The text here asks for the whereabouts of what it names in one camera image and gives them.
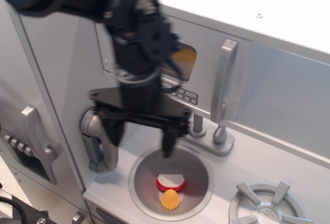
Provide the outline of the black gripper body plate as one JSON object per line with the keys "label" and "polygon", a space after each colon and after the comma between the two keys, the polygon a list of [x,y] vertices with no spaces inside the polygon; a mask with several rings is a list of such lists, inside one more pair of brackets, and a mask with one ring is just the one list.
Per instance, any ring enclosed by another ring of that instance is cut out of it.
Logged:
{"label": "black gripper body plate", "polygon": [[175,130],[177,136],[189,131],[191,111],[164,93],[158,81],[142,87],[121,83],[118,87],[94,89],[90,98],[100,119],[125,119],[125,123]]}

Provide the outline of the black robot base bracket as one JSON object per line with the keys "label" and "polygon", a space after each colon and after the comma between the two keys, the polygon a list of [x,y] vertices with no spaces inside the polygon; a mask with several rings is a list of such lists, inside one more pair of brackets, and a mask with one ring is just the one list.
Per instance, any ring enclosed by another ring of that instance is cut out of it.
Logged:
{"label": "black robot base bracket", "polygon": [[1,223],[56,223],[48,217],[47,211],[38,211],[2,187],[1,184]]}

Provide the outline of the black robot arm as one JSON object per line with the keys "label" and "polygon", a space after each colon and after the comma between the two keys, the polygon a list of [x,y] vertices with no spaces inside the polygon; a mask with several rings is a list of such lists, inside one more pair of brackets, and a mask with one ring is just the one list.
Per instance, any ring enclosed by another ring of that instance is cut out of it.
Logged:
{"label": "black robot arm", "polygon": [[189,130],[191,112],[169,97],[175,87],[161,83],[162,67],[182,71],[173,55],[178,36],[160,12],[157,0],[6,0],[18,13],[43,18],[62,12],[105,25],[115,55],[117,88],[93,90],[96,105],[111,143],[118,146],[125,123],[161,129],[164,157],[172,155],[178,138]]}

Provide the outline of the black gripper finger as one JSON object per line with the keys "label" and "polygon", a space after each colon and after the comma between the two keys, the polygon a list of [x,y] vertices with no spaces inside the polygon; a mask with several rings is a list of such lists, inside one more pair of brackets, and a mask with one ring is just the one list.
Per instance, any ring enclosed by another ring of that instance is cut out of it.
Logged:
{"label": "black gripper finger", "polygon": [[101,118],[101,123],[112,144],[119,146],[124,134],[125,119]]}
{"label": "black gripper finger", "polygon": [[172,155],[176,140],[177,140],[177,132],[175,130],[170,130],[170,129],[163,130],[161,149],[163,152],[163,156],[165,158],[169,158]]}

